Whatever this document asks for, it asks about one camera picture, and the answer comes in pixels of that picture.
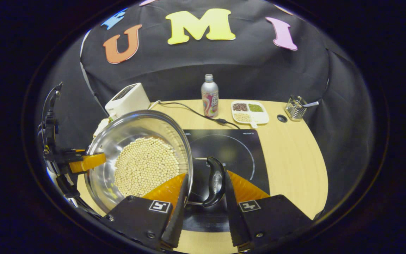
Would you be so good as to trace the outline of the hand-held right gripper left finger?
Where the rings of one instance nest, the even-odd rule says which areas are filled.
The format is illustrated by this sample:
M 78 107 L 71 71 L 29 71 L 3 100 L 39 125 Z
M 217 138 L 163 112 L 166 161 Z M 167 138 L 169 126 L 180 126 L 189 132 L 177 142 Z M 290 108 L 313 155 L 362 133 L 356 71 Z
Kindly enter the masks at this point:
M 128 196 L 101 222 L 143 247 L 155 251 L 176 248 L 183 228 L 188 178 L 187 173 L 180 174 L 154 189 L 147 198 Z

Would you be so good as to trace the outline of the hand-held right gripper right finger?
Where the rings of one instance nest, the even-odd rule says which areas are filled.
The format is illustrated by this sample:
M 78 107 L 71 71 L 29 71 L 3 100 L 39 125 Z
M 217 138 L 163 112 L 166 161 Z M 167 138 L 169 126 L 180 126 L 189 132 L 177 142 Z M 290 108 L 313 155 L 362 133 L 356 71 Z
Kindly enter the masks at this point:
M 239 252 L 274 252 L 292 245 L 313 221 L 284 195 L 241 201 L 258 188 L 227 171 L 225 197 L 233 246 Z

